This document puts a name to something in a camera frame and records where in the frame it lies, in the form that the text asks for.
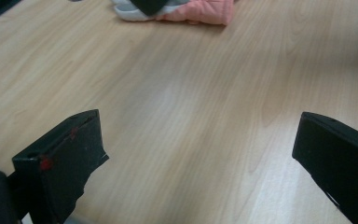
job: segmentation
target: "folded cloth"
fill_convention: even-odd
[[[132,3],[118,4],[115,11],[125,21],[189,21],[228,25],[233,0],[171,0],[155,16],[145,15]]]

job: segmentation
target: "wooden surface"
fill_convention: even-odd
[[[110,1],[0,17],[0,170],[100,109],[91,223],[349,223],[291,157],[300,114],[358,130],[358,1],[240,0],[227,27],[124,22]]]

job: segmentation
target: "red mark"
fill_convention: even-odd
[[[48,157],[44,157],[40,162],[40,170],[47,171],[51,170],[51,168],[53,168],[53,161]]]
[[[77,131],[79,131],[79,129],[78,128],[73,128],[72,130],[71,130],[71,139],[72,140],[74,140],[75,139],[75,137],[76,137],[76,134],[77,134]]]

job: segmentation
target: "pink fabric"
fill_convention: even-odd
[[[198,21],[228,25],[234,8],[233,0],[189,0],[174,12],[157,16],[157,21]]]

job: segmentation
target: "wood grain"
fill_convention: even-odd
[[[358,130],[358,1],[240,0],[226,28],[124,22],[110,1],[0,17],[0,170],[98,108],[91,223],[350,223],[291,158],[303,111]]]

